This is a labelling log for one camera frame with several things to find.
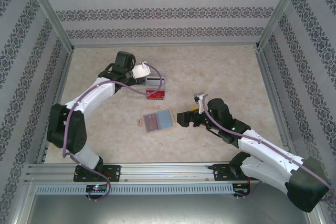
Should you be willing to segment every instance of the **patterned wallpaper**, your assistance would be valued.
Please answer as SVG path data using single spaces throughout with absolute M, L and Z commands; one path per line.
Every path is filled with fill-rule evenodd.
M 279 0 L 50 0 L 74 45 L 257 42 Z
M 299 155 L 321 162 L 335 188 L 335 0 L 291 0 L 264 48 L 292 141 Z M 336 201 L 321 203 L 336 223 Z
M 68 53 L 37 0 L 0 0 L 0 223 L 36 161 Z

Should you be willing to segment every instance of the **cable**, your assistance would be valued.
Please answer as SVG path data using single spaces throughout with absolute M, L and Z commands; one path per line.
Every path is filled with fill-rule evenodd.
M 73 155 L 70 155 L 69 153 L 67 153 L 66 151 L 67 151 L 67 142 L 68 142 L 68 132 L 69 132 L 69 124 L 70 124 L 70 119 L 71 119 L 71 116 L 72 116 L 72 113 L 74 112 L 74 110 L 75 110 L 75 108 L 78 106 L 78 104 L 92 91 L 92 90 L 95 90 L 96 88 L 98 88 L 98 87 L 100 87 L 100 86 L 102 86 L 102 85 L 104 85 L 104 84 L 108 84 L 108 83 L 114 83 L 114 84 L 118 84 L 118 85 L 121 85 L 121 86 L 123 86 L 123 87 L 125 87 L 125 88 L 127 88 L 127 89 L 130 89 L 130 90 L 132 90 L 132 91 L 134 91 L 134 92 L 136 92 L 136 93 L 138 93 L 138 94 L 142 94 L 142 95 L 152 95 L 152 94 L 155 94 L 155 93 L 157 93 L 159 90 L 160 90 L 160 88 L 161 88 L 161 86 L 162 86 L 162 76 L 161 76 L 161 74 L 160 74 L 160 72 L 155 68 L 155 67 L 153 67 L 152 65 L 150 65 L 150 64 L 148 64 L 148 63 L 144 63 L 145 65 L 147 65 L 148 67 L 150 67 L 150 68 L 152 68 L 156 73 L 157 73 L 157 75 L 160 77 L 160 84 L 159 84 L 159 87 L 156 89 L 156 90 L 154 90 L 153 92 L 150 92 L 150 93 L 144 93 L 144 92 L 141 92 L 141 91 L 138 91 L 138 90 L 136 90 L 136 89 L 134 89 L 134 88 L 131 88 L 130 86 L 128 86 L 128 85 L 126 85 L 126 84 L 124 84 L 124 83 L 122 83 L 122 82 L 120 82 L 120 81 L 112 81 L 112 80 L 109 80 L 109 81 L 103 81 L 103 82 L 101 82 L 101 83 L 99 83 L 99 84 L 97 84 L 97 85 L 95 85 L 95 86 L 92 86 L 91 88 L 89 88 L 87 91 L 85 91 L 84 92 L 84 94 L 82 94 L 81 96 L 80 96 L 80 98 L 78 98 L 78 100 L 77 100 L 77 102 L 76 103 L 74 103 L 74 105 L 72 106 L 72 108 L 70 109 L 70 111 L 69 111 L 69 114 L 68 114 L 68 116 L 67 116 L 67 120 L 66 120 L 66 125 L 65 125 L 65 130 L 64 130 L 64 138 L 63 138 L 63 148 L 62 148 L 62 156 L 63 156 L 63 158 L 65 158 L 67 155 L 69 155 L 70 156 L 70 158 L 73 160 L 73 161 L 75 161 L 78 165 L 80 165 L 80 166 L 82 166 L 84 169 L 86 169 L 86 170 L 88 170 L 88 171 L 90 171 L 90 172 L 92 172 L 92 173 L 95 173 L 95 174 L 97 174 L 97 175 L 99 175 L 99 176 L 101 176 L 101 177 L 103 177 L 104 179 L 106 179 L 106 182 L 107 182 L 107 184 L 108 184 L 108 186 L 109 186 L 109 189 L 106 191 L 106 193 L 103 195 L 103 196 L 101 196 L 99 199 L 91 199 L 90 198 L 90 194 L 93 192 L 93 191 L 90 191 L 89 192 L 89 194 L 88 194 L 88 198 L 89 198 L 89 200 L 94 200 L 94 201 L 99 201 L 99 200 L 101 200 L 101 199 L 104 199 L 108 194 L 109 194 L 109 192 L 110 192 L 110 189 L 111 189 L 111 182 L 110 182 L 110 180 L 108 179 L 108 177 L 106 177 L 104 174 L 101 174 L 100 172 L 98 172 L 98 171 L 96 171 L 96 170 L 93 170 L 93 169 L 91 169 L 91 168 L 89 168 L 89 167 L 87 167 L 87 166 L 85 166 L 85 165 L 83 165 L 83 164 L 81 164 Z
M 210 113 L 208 112 L 208 108 L 206 107 L 206 104 L 205 104 L 205 98 L 208 96 L 208 94 L 205 94 L 203 96 L 203 99 L 202 99 L 202 105 L 203 105 L 203 108 L 204 108 L 204 112 L 205 114 L 209 117 L 209 119 L 218 127 L 220 128 L 221 130 L 229 133 L 229 134 L 233 134 L 233 135 L 236 135 L 236 136 L 241 136 L 241 137 L 245 137 L 245 138 L 248 138 L 250 140 L 253 140 L 253 141 L 256 141 L 258 143 L 261 143 L 261 144 L 264 144 L 266 145 L 268 148 L 270 148 L 272 151 L 276 152 L 277 154 L 279 154 L 280 156 L 284 157 L 285 159 L 287 159 L 288 161 L 292 162 L 293 164 L 299 166 L 300 168 L 302 168 L 303 170 L 305 170 L 307 173 L 309 173 L 310 175 L 312 175 L 314 178 L 316 178 L 318 181 L 320 181 L 321 183 L 323 183 L 327 189 L 331 192 L 331 196 L 326 198 L 326 199 L 321 199 L 320 201 L 329 201 L 329 200 L 333 200 L 335 198 L 335 192 L 334 190 L 332 189 L 332 187 L 326 182 L 324 181 L 323 178 L 321 178 L 319 175 L 315 174 L 314 172 L 312 172 L 310 169 L 304 167 L 303 165 L 301 165 L 300 163 L 298 163 L 297 161 L 295 160 L 292 160 L 292 158 L 290 158 L 289 156 L 287 156 L 286 154 L 278 151 L 276 148 L 274 148 L 273 146 L 269 145 L 268 143 L 265 143 L 264 141 L 261 141 L 260 139 L 257 139 L 255 137 L 251 137 L 251 136 L 247 136 L 247 135 L 243 135 L 243 134 L 240 134 L 240 133 L 237 133 L 237 132 L 234 132 L 234 131 L 230 131 L 226 128 L 224 128 L 223 126 L 221 126 L 219 123 L 216 122 L 215 119 L 213 119 L 210 115 Z

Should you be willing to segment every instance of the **marble floor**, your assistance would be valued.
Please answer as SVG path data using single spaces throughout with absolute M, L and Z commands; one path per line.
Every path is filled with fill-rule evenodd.
M 126 89 L 104 101 L 87 119 L 87 143 L 106 163 L 229 161 L 239 150 L 204 127 L 144 134 L 141 115 L 172 109 L 175 115 L 195 106 L 193 95 L 222 98 L 233 117 L 281 146 L 280 136 L 252 46 L 122 47 L 75 49 L 62 96 L 73 100 L 93 84 L 118 51 L 146 60 L 166 73 L 166 99 L 132 99 Z M 46 163 L 72 163 L 49 145 Z

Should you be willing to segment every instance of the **beige tabletop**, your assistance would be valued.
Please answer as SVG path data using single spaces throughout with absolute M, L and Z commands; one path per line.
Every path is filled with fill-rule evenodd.
M 239 150 L 205 127 L 175 128 L 144 134 L 141 115 L 164 109 L 176 114 L 195 106 L 193 95 L 222 98 L 231 114 L 281 146 L 252 46 L 123 47 L 75 49 L 62 96 L 73 100 L 114 62 L 118 51 L 146 60 L 166 74 L 166 99 L 132 99 L 125 88 L 105 100 L 87 119 L 87 143 L 106 163 L 229 161 Z M 46 163 L 72 163 L 50 144 Z

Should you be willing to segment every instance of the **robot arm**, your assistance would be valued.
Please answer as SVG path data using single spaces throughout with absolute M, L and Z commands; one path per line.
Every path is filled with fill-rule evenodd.
M 58 148 L 63 147 L 67 116 L 71 108 L 78 103 L 79 98 L 87 93 L 77 104 L 70 118 L 67 152 L 72 154 L 80 164 L 99 171 L 103 160 L 86 143 L 85 120 L 104 100 L 113 96 L 121 88 L 119 84 L 110 81 L 118 81 L 131 86 L 136 84 L 136 79 L 149 75 L 150 68 L 145 63 L 135 66 L 133 54 L 118 52 L 115 63 L 108 65 L 85 92 L 65 105 L 55 104 L 51 108 L 47 140 Z
M 233 158 L 239 160 L 238 163 L 230 162 L 234 175 L 242 173 L 268 183 L 287 194 L 299 209 L 311 212 L 329 189 L 302 166 L 326 181 L 320 163 L 312 157 L 303 159 L 293 155 L 267 141 L 249 125 L 234 119 L 222 99 L 210 100 L 206 110 L 203 106 L 204 96 L 203 93 L 196 94 L 194 99 L 200 108 L 177 114 L 177 122 L 183 127 L 188 127 L 190 122 L 194 123 L 193 126 L 204 125 L 224 142 L 244 151 L 237 155 L 239 158 Z M 220 129 L 207 114 L 227 131 Z

